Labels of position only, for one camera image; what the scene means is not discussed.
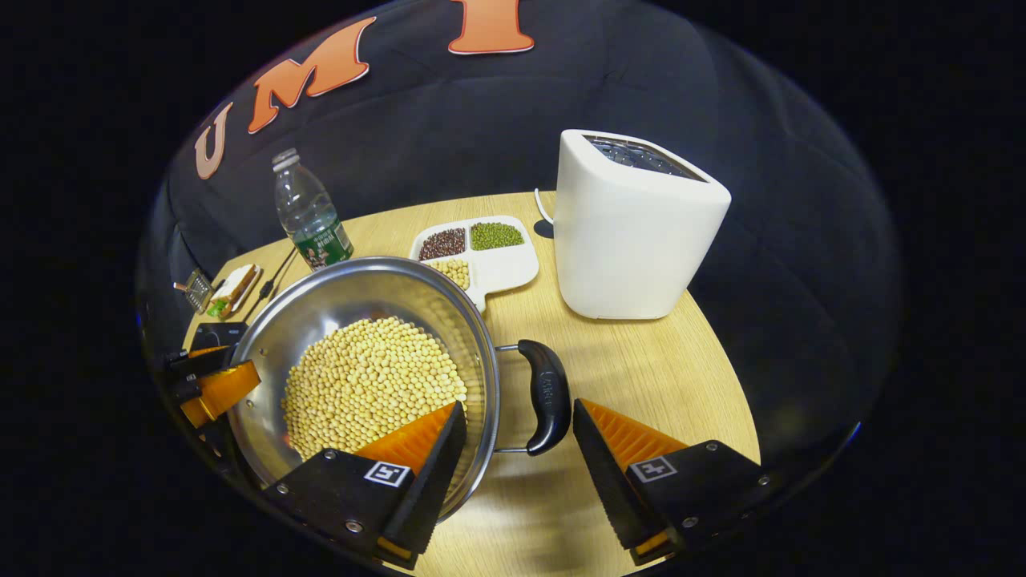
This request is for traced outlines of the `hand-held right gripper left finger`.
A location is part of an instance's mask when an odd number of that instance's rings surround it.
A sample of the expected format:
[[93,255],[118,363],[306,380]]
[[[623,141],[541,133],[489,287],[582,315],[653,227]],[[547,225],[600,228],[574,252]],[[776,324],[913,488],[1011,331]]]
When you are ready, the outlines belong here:
[[364,446],[323,449],[264,497],[349,555],[415,569],[441,514],[467,439],[453,401]]

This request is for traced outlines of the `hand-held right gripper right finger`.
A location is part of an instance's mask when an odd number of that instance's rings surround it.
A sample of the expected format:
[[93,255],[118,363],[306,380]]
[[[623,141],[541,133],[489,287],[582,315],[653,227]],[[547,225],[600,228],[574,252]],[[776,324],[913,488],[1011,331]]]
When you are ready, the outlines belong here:
[[710,547],[774,497],[774,475],[723,441],[686,445],[578,398],[574,435],[635,565]]

